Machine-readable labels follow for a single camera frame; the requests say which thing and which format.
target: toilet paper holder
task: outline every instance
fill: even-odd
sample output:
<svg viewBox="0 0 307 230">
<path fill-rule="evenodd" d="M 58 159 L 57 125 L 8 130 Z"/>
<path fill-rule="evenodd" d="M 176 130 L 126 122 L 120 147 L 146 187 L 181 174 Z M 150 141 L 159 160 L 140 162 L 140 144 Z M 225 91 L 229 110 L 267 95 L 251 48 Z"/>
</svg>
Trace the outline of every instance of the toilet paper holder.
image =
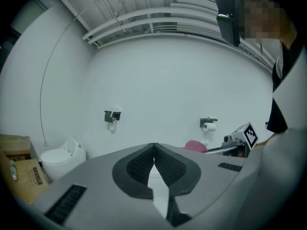
<svg viewBox="0 0 307 230">
<path fill-rule="evenodd" d="M 200 127 L 204 128 L 205 123 L 213 123 L 216 122 L 217 118 L 216 117 L 207 117 L 207 118 L 201 118 L 201 124 Z"/>
<path fill-rule="evenodd" d="M 121 112 L 105 111 L 105 121 L 113 123 L 114 118 L 118 121 L 120 119 L 120 113 Z"/>
</svg>

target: white toilet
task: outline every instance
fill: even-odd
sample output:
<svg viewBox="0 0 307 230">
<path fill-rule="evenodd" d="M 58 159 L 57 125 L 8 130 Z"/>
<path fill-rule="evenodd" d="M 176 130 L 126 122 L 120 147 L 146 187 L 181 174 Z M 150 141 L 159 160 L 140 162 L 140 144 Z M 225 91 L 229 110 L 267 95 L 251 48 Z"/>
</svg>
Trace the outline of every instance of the white toilet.
<svg viewBox="0 0 307 230">
<path fill-rule="evenodd" d="M 69 138 L 58 148 L 45 151 L 40 156 L 47 176 L 55 181 L 86 160 L 83 145 L 74 138 Z"/>
</svg>

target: pink object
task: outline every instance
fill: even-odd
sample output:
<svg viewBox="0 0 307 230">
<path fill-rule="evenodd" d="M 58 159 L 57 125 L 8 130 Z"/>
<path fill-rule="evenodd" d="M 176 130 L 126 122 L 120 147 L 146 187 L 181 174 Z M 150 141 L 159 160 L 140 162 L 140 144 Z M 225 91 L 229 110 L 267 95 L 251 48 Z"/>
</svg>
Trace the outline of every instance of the pink object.
<svg viewBox="0 0 307 230">
<path fill-rule="evenodd" d="M 208 149 L 206 146 L 199 141 L 196 140 L 189 140 L 186 143 L 186 146 L 183 147 L 184 149 L 191 150 L 191 151 L 198 151 L 198 152 L 207 152 Z"/>
</svg>

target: vr headset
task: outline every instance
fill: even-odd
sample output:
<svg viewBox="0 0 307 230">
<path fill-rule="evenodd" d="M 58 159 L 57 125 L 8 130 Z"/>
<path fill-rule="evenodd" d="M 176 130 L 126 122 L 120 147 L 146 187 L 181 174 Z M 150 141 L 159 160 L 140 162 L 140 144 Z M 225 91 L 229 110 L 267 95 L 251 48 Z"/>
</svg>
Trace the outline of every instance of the vr headset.
<svg viewBox="0 0 307 230">
<path fill-rule="evenodd" d="M 218 15 L 216 17 L 222 38 L 238 47 L 240 36 L 245 39 L 244 3 L 241 0 L 215 0 Z"/>
</svg>

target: person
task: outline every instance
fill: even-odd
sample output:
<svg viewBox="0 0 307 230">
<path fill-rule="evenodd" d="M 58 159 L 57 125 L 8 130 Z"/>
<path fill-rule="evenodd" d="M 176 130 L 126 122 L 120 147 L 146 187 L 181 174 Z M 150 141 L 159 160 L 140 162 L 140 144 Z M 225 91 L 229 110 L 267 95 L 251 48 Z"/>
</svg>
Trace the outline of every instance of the person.
<svg viewBox="0 0 307 230">
<path fill-rule="evenodd" d="M 231 0 L 217 1 L 218 8 L 231 2 Z M 274 0 L 240 1 L 241 8 L 236 8 L 240 10 L 238 12 L 240 35 L 244 38 L 255 38 L 260 43 L 264 38 L 278 39 L 281 42 L 281 53 L 272 72 L 273 91 L 275 91 L 291 70 L 304 44 L 298 37 L 294 24 L 277 2 Z M 256 146 L 264 146 L 272 137 L 287 129 L 287 124 L 274 99 L 267 129 L 274 134 Z"/>
</svg>

